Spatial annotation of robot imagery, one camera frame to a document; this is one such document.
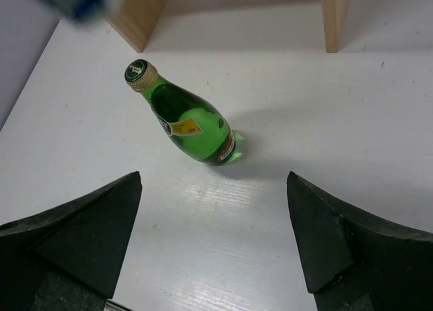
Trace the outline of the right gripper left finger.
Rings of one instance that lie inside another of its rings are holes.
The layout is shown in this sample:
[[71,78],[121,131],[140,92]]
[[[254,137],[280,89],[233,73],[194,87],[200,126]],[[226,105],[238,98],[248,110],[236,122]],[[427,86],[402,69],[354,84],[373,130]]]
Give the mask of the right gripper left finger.
[[103,310],[113,298],[142,193],[138,172],[1,225],[2,310]]

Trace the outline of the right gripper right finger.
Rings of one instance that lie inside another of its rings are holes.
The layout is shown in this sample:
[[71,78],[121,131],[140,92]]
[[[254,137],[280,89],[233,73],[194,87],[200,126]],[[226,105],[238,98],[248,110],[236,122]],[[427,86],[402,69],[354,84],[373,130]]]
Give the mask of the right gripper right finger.
[[330,195],[294,172],[288,210],[318,310],[431,310],[432,234]]

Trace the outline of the green glass bottle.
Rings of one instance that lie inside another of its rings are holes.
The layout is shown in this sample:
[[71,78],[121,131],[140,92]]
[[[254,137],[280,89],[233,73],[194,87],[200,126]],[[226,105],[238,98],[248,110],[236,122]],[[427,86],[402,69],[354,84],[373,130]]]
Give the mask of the green glass bottle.
[[237,143],[243,136],[205,99],[168,81],[144,59],[131,62],[124,79],[145,98],[165,133],[183,153],[209,166],[241,158]]

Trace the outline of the blue silver can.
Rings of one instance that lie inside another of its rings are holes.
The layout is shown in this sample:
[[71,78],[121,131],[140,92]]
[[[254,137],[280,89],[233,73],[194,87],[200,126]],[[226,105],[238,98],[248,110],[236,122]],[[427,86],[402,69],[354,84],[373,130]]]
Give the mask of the blue silver can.
[[38,0],[75,24],[88,24],[120,11],[125,0]]

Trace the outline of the wooden two-tier shelf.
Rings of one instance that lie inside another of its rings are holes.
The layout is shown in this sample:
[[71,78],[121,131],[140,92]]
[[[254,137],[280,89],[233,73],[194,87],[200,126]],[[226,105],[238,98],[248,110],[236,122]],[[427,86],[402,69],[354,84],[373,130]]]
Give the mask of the wooden two-tier shelf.
[[[235,7],[262,7],[284,0],[198,0],[198,11],[214,11]],[[290,3],[311,0],[288,0]],[[155,27],[162,19],[169,0],[122,0],[120,8],[109,17],[111,27],[141,53],[149,43]],[[342,32],[350,0],[321,0],[325,50],[337,53],[342,46]]]

